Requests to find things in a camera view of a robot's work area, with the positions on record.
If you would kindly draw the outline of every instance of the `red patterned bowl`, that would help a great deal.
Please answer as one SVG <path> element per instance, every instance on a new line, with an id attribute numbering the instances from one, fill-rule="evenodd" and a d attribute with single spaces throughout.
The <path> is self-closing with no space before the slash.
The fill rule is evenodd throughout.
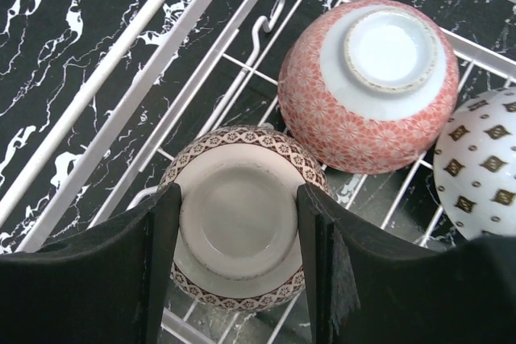
<path id="1" fill-rule="evenodd" d="M 351 2 L 311 23 L 281 66 L 285 124 L 317 159 L 377 174 L 414 162 L 457 99 L 459 70 L 440 28 L 411 6 Z"/>

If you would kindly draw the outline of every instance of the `bowl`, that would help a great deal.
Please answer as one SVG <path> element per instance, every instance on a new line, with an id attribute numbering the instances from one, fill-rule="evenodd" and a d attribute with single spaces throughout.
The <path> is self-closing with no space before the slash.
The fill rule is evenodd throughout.
<path id="1" fill-rule="evenodd" d="M 278 78 L 286 126 L 329 167 L 390 172 L 414 162 L 453 112 L 459 72 L 440 28 L 411 6 L 365 0 L 311 23 Z"/>
<path id="2" fill-rule="evenodd" d="M 317 160 L 297 141 L 258 126 L 228 126 L 193 141 L 160 187 L 181 187 L 172 277 L 204 304 L 270 309 L 304 288 L 296 195 L 329 193 Z"/>
<path id="3" fill-rule="evenodd" d="M 466 238 L 516 235 L 516 88 L 465 102 L 434 150 L 444 211 Z"/>

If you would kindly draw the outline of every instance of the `wire rack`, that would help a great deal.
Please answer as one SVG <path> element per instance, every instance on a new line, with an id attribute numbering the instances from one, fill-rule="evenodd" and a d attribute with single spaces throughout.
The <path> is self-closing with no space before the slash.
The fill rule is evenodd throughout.
<path id="1" fill-rule="evenodd" d="M 116 64 L 123 57 L 127 49 L 133 44 L 137 35 L 143 30 L 151 17 L 160 9 L 165 0 L 148 0 L 138 15 L 132 20 L 131 24 L 108 52 L 102 63 L 96 68 L 91 78 L 81 88 L 81 91 L 74 98 L 70 107 L 64 112 L 57 124 L 52 128 L 48 137 L 43 141 L 40 148 L 32 156 L 29 163 L 22 170 L 15 182 L 11 185 L 6 195 L 0 201 L 0 226 L 10 216 L 10 212 L 18 204 L 22 195 L 30 188 L 33 180 L 40 172 L 44 164 L 49 160 L 52 152 L 56 149 L 59 142 L 68 133 L 69 129 L 77 120 L 79 114 L 87 106 L 92 96 L 102 87 L 102 83 L 109 76 Z M 205 54 L 197 69 L 192 73 L 189 80 L 183 86 L 181 92 L 169 107 L 169 110 L 163 116 L 159 123 L 156 124 L 154 131 L 148 137 L 146 143 L 139 150 L 138 155 L 133 159 L 122 178 L 116 184 L 110 195 L 103 203 L 101 209 L 96 213 L 89 227 L 93 227 L 100 222 L 105 221 L 114 211 L 117 204 L 121 201 L 123 195 L 131 187 L 133 180 L 146 168 L 152 157 L 161 154 L 169 160 L 173 160 L 173 155 L 165 151 L 161 144 L 167 139 L 171 130 L 177 125 L 181 116 L 194 99 L 199 89 L 203 86 L 208 76 L 213 72 L 215 66 L 222 59 L 230 61 L 239 68 L 239 72 L 232 81 L 229 89 L 224 96 L 218 101 L 211 116 L 207 119 L 198 136 L 204 135 L 224 123 L 231 107 L 235 104 L 239 96 L 248 86 L 253 77 L 259 77 L 261 80 L 276 87 L 277 81 L 271 75 L 264 74 L 258 68 L 271 51 L 274 43 L 278 40 L 280 34 L 284 31 L 287 23 L 292 18 L 298 7 L 305 0 L 295 0 L 293 4 L 287 7 L 287 0 L 277 0 L 275 6 L 271 10 L 270 16 L 260 16 L 255 21 L 250 31 L 240 31 L 243 21 L 247 18 L 258 0 L 244 0 L 238 10 L 233 14 L 231 20 L 227 23 L 223 31 L 220 33 L 212 47 Z M 334 5 L 342 2 L 352 2 L 357 0 L 335 0 Z M 133 85 L 126 92 L 124 97 L 114 109 L 112 115 L 98 132 L 94 141 L 89 145 L 87 151 L 76 164 L 69 178 L 61 185 L 59 191 L 46 206 L 44 212 L 35 222 L 34 226 L 27 233 L 17 251 L 36 251 L 45 242 L 51 234 L 53 228 L 62 218 L 66 209 L 70 206 L 73 199 L 80 191 L 81 186 L 89 178 L 93 170 L 101 161 L 102 155 L 106 153 L 116 136 L 123 129 L 135 109 L 142 102 L 148 90 L 151 88 L 155 80 L 170 65 L 173 54 L 180 47 L 189 31 L 199 19 L 200 15 L 210 5 L 212 0 L 193 0 L 176 25 L 169 32 L 164 42 L 156 49 L 151 59 L 136 77 Z M 262 44 L 260 32 L 269 33 L 267 43 Z M 516 77 L 516 63 L 504 56 L 483 48 L 471 41 L 461 38 L 460 36 L 443 30 L 449 41 L 452 43 L 455 54 L 460 60 L 462 77 L 460 79 L 460 88 L 464 86 L 472 70 L 475 67 L 482 68 L 491 74 L 504 79 L 504 87 L 508 87 Z M 249 34 L 252 38 L 252 52 L 245 60 L 239 60 L 227 53 L 227 49 L 234 41 L 238 34 Z M 268 105 L 267 110 L 256 122 L 258 125 L 268 124 L 269 117 L 277 108 L 277 97 Z M 432 165 L 425 158 L 425 154 L 421 155 L 418 160 L 412 164 L 408 173 L 403 180 L 400 189 L 395 198 L 390 203 L 385 216 L 382 218 L 379 226 L 385 229 L 392 221 L 395 210 L 400 205 L 400 201 L 406 194 L 416 172 L 421 168 L 432 169 Z M 349 194 L 340 202 L 347 209 L 352 207 L 356 196 L 364 186 L 368 176 L 354 176 L 347 184 Z M 146 196 L 153 194 L 157 187 L 151 187 L 139 191 L 128 206 L 131 208 L 140 203 Z M 429 238 L 432 235 L 439 220 L 443 216 L 443 208 L 439 206 L 431 217 L 426 229 L 418 238 L 417 243 L 426 247 Z M 304 296 L 297 296 L 291 300 L 283 309 L 282 314 L 277 318 L 272 333 L 268 337 L 267 343 L 272 343 L 277 338 L 280 329 L 298 299 Z M 193 301 L 185 313 L 176 310 L 164 310 L 162 327 L 165 331 L 175 336 L 182 342 L 192 343 L 214 343 L 212 338 L 195 329 L 189 319 L 199 304 Z M 228 334 L 234 329 L 235 324 L 242 318 L 241 313 L 233 313 L 227 320 L 227 326 L 216 338 L 218 343 L 226 341 Z"/>

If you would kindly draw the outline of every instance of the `metal wire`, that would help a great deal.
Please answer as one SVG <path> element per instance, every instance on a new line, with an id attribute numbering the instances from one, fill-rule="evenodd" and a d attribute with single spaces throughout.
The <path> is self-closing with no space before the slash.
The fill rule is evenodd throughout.
<path id="1" fill-rule="evenodd" d="M 131 184 L 132 180 L 136 176 L 138 172 L 142 172 L 149 162 L 149 160 L 158 152 L 164 157 L 168 158 L 169 160 L 173 160 L 173 155 L 170 155 L 168 152 L 164 151 L 161 148 L 161 144 L 166 139 L 168 133 L 172 130 L 174 125 L 177 124 L 177 121 L 179 117 L 184 113 L 186 107 L 188 104 L 192 101 L 192 99 L 195 96 L 195 93 L 201 88 L 202 84 L 208 77 L 208 75 L 211 73 L 215 65 L 219 62 L 221 58 L 224 58 L 225 60 L 229 60 L 233 64 L 236 64 L 240 66 L 240 73 L 235 79 L 235 82 L 228 90 L 227 95 L 225 98 L 217 105 L 215 111 L 210 116 L 210 118 L 206 121 L 204 127 L 199 132 L 198 135 L 202 135 L 206 133 L 207 131 L 214 129 L 221 125 L 224 118 L 227 116 L 227 113 L 229 112 L 230 108 L 235 104 L 236 100 L 238 99 L 238 96 L 242 93 L 244 88 L 247 86 L 248 82 L 253 76 L 260 77 L 263 80 L 266 80 L 267 82 L 271 83 L 272 85 L 277 85 L 277 81 L 274 79 L 274 77 L 271 77 L 267 74 L 264 74 L 257 70 L 260 63 L 263 61 L 263 59 L 268 55 L 269 50 L 271 49 L 274 42 L 279 37 L 280 33 L 285 28 L 285 25 L 290 20 L 290 18 L 295 13 L 296 9 L 300 6 L 303 0 L 297 0 L 293 8 L 289 11 L 289 13 L 284 17 L 279 27 L 276 28 L 277 23 L 280 20 L 281 15 L 283 14 L 286 0 L 278 0 L 278 3 L 276 4 L 275 8 L 272 11 L 271 17 L 268 19 L 264 16 L 261 16 L 257 19 L 255 26 L 253 27 L 251 34 L 252 34 L 252 42 L 253 42 L 253 51 L 248 60 L 246 62 L 241 62 L 228 54 L 225 53 L 233 39 L 239 34 L 239 26 L 242 23 L 245 16 L 248 14 L 250 9 L 256 4 L 257 0 L 245 0 L 244 3 L 241 5 L 237 13 L 235 14 L 234 18 L 231 19 L 231 21 L 228 23 L 227 28 L 224 29 L 223 33 L 219 36 L 217 41 L 215 42 L 214 46 L 208 51 L 203 61 L 200 63 L 198 69 L 192 74 L 192 77 L 189 79 L 189 82 L 185 85 L 183 90 L 181 91 L 180 95 L 177 97 L 177 99 L 174 101 L 173 106 L 171 106 L 171 109 L 167 112 L 167 114 L 162 118 L 162 120 L 158 123 L 156 126 L 156 130 L 152 133 L 151 136 L 149 136 L 148 141 L 145 143 L 144 148 L 142 151 L 139 152 L 137 157 L 135 158 L 135 161 L 133 164 L 128 168 L 127 173 L 124 173 L 123 178 L 120 180 L 119 184 L 117 184 L 116 188 L 113 190 L 112 194 L 108 197 L 104 205 L 102 206 L 101 210 L 95 217 L 95 219 L 90 223 L 91 226 L 95 226 L 99 222 L 102 222 L 105 220 L 109 214 L 110 211 L 114 208 L 119 198 L 127 191 L 129 185 Z M 340 4 L 341 2 L 350 2 L 355 0 L 337 0 L 337 4 Z M 273 32 L 273 37 L 269 41 L 268 45 L 264 48 L 262 53 L 261 46 L 260 46 L 260 39 L 258 36 L 259 29 L 263 28 L 266 32 Z M 482 46 L 475 44 L 473 42 L 470 42 L 466 39 L 463 39 L 459 37 L 456 34 L 451 33 L 450 31 L 444 31 L 446 34 L 448 40 L 453 44 L 455 48 L 455 53 L 458 58 L 462 60 L 466 60 L 468 62 L 468 67 L 466 68 L 466 71 L 464 75 L 462 76 L 460 80 L 460 88 L 462 88 L 470 76 L 473 68 L 478 67 L 482 68 L 488 72 L 491 72 L 492 74 L 498 75 L 500 77 L 504 77 L 506 79 L 505 87 L 509 87 L 510 84 L 514 81 L 514 78 L 516 77 L 516 63 L 514 61 L 509 60 L 495 52 L 492 52 L 488 50 L 487 48 L 483 48 Z M 114 52 L 111 54 L 113 57 L 113 63 L 108 64 L 107 69 L 111 66 L 114 67 L 116 64 L 116 57 L 118 55 L 118 52 Z M 273 101 L 268 106 L 268 109 L 258 122 L 259 125 L 263 125 L 266 123 L 268 117 L 270 114 L 277 108 L 277 97 L 273 99 Z M 409 173 L 405 180 L 402 183 L 402 186 L 400 190 L 397 193 L 397 196 L 395 197 L 393 203 L 391 204 L 389 210 L 386 212 L 385 217 L 383 219 L 383 222 L 381 224 L 382 228 L 385 228 L 391 221 L 395 214 L 395 211 L 403 198 L 403 196 L 406 194 L 406 190 L 412 183 L 412 180 L 416 174 L 416 172 L 419 170 L 421 166 L 424 168 L 432 169 L 431 164 L 426 162 L 423 159 L 424 155 L 421 155 L 419 159 L 413 164 L 412 168 L 409 170 Z M 342 205 L 349 209 L 352 206 L 353 201 L 356 199 L 356 196 L 364 186 L 366 180 L 368 177 L 366 175 L 362 176 L 355 176 L 355 179 L 353 180 L 355 183 L 355 186 L 352 190 L 351 196 L 344 202 Z M 138 203 L 140 203 L 146 196 L 151 195 L 156 191 L 156 186 L 143 189 L 138 194 L 136 194 L 135 198 L 131 202 L 131 204 L 128 206 L 128 208 L 131 208 Z M 0 211 L 0 225 L 5 220 L 6 215 L 9 215 L 10 210 L 17 202 L 17 197 L 8 197 L 7 199 L 4 197 L 4 199 L 0 202 L 0 204 L 7 203 L 8 206 L 4 207 Z M 428 240 L 430 239 L 435 227 L 439 224 L 439 220 L 441 219 L 443 214 L 443 208 L 440 206 L 435 213 L 432 216 L 432 219 L 430 223 L 428 224 L 428 227 L 425 229 L 424 234 L 422 237 L 417 241 L 417 244 L 420 246 L 426 246 Z M 276 339 L 278 334 L 281 331 L 281 328 L 285 324 L 287 318 L 289 317 L 290 311 L 292 310 L 292 307 L 295 305 L 297 299 L 300 296 L 297 295 L 293 300 L 290 301 L 290 303 L 287 305 L 285 311 L 283 312 L 281 318 L 279 319 L 278 323 L 276 324 L 274 330 L 271 333 L 271 336 L 269 337 L 267 343 L 273 343 Z M 213 343 L 213 340 L 206 337 L 206 335 L 201 334 L 198 332 L 194 327 L 192 327 L 188 320 L 191 317 L 192 313 L 196 309 L 198 305 L 197 301 L 194 301 L 186 314 L 183 316 L 183 318 L 178 317 L 175 315 L 172 311 L 165 310 L 164 311 L 164 320 L 163 320 L 163 327 L 170 332 L 171 334 L 174 334 L 177 338 L 181 339 L 183 342 L 203 342 L 203 343 Z M 218 342 L 223 343 L 226 341 L 229 333 L 232 329 L 234 329 L 235 323 L 238 320 L 238 317 L 241 316 L 242 313 L 234 313 L 232 319 L 230 320 L 230 323 L 227 325 L 225 330 L 222 333 L 221 338 L 219 338 Z"/>
<path id="2" fill-rule="evenodd" d="M 45 163 L 57 149 L 62 139 L 68 134 L 82 111 L 88 106 L 96 92 L 102 87 L 106 78 L 122 59 L 127 49 L 134 43 L 136 37 L 145 28 L 152 16 L 161 8 L 165 0 L 148 0 L 142 9 L 131 20 L 99 66 L 94 70 L 88 81 L 77 92 L 74 99 L 60 116 L 31 159 L 27 162 L 16 180 L 0 200 L 0 227 L 10 216 L 23 194 L 40 173 Z"/>

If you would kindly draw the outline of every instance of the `countertop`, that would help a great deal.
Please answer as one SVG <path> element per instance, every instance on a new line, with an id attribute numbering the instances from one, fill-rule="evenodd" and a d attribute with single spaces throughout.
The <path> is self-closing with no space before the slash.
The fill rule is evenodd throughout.
<path id="1" fill-rule="evenodd" d="M 0 196 L 10 187 L 75 93 L 145 1 L 0 0 Z M 275 1 L 259 1 L 244 22 L 239 37 L 231 45 L 228 51 L 231 56 L 243 62 L 247 59 L 252 47 L 249 28 L 257 16 L 269 14 Z M 292 5 L 293 1 L 288 0 L 288 4 Z M 505 0 L 398 1 L 417 7 L 442 27 L 502 55 L 516 48 L 516 6 L 513 3 Z M 0 254 L 11 253 L 21 242 L 163 39 L 164 33 L 173 26 L 190 2 L 167 0 L 139 36 L 0 229 Z M 146 136 L 152 132 L 240 2 L 242 0 L 215 0 L 199 19 L 172 65 L 154 84 L 82 188 L 73 206 L 52 232 L 51 240 L 71 235 L 88 226 Z M 311 21 L 334 4 L 335 0 L 305 0 L 259 70 L 271 78 L 277 78 L 290 44 Z M 194 139 L 238 71 L 239 67 L 235 64 L 227 60 L 220 62 L 165 140 L 165 151 L 175 155 Z M 500 77 L 475 68 L 461 92 L 460 102 L 480 91 L 501 88 L 504 83 L 505 80 Z M 224 124 L 257 123 L 274 97 L 275 90 L 270 84 L 253 77 Z M 268 122 L 277 129 L 284 128 L 277 110 Z M 127 191 L 116 212 L 123 211 L 138 191 L 156 185 L 168 164 L 164 156 L 156 154 Z M 404 168 L 368 177 L 351 210 L 379 224 L 408 171 L 408 168 Z M 335 198 L 346 202 L 357 177 L 331 170 L 327 174 Z M 420 168 L 387 230 L 417 242 L 438 205 L 431 170 Z M 442 250 L 461 241 L 462 238 L 449 221 L 442 218 L 428 246 Z M 172 298 L 171 310 L 181 316 L 191 301 L 173 286 L 170 289 Z M 310 342 L 306 302 L 303 296 L 301 298 L 279 333 L 277 342 Z M 256 318 L 239 315 L 225 342 L 266 342 L 282 310 L 277 308 L 268 313 L 258 313 Z M 216 341 L 232 317 L 232 313 L 213 313 L 200 305 L 189 321 Z M 169 334 L 163 335 L 163 342 L 175 342 L 168 338 Z"/>

